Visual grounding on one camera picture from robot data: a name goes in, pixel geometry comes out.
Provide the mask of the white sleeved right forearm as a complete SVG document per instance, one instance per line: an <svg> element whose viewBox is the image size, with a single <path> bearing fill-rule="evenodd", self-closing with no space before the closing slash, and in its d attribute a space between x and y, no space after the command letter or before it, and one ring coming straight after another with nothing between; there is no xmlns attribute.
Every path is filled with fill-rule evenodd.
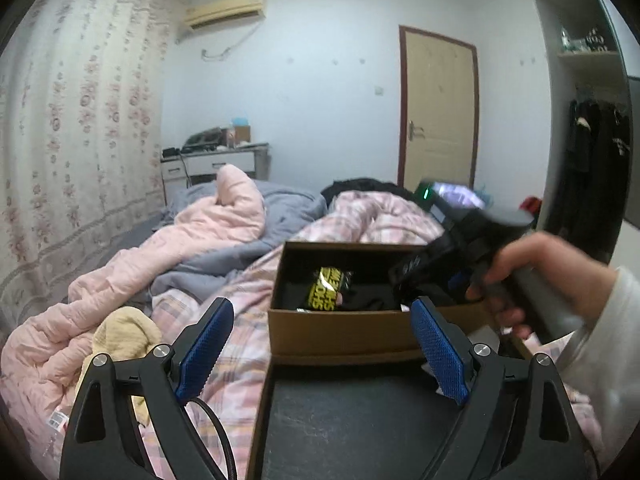
<svg viewBox="0 0 640 480"><path fill-rule="evenodd" d="M558 367L567 385L590 397L600 461L611 465L639 422L639 282L629 270L618 270L600 318L574 333Z"/></svg>

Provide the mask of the person's right hand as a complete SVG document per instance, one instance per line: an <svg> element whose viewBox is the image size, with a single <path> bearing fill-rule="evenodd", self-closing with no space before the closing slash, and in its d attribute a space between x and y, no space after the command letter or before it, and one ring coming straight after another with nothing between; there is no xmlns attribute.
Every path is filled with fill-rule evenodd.
<svg viewBox="0 0 640 480"><path fill-rule="evenodd" d="M524 287L531 306L491 290L507 278ZM540 334L539 325L559 333L595 326L617 278L617 270L562 238L537 232L499 249L488 270L469 286L466 298L486 298L498 324L526 339Z"/></svg>

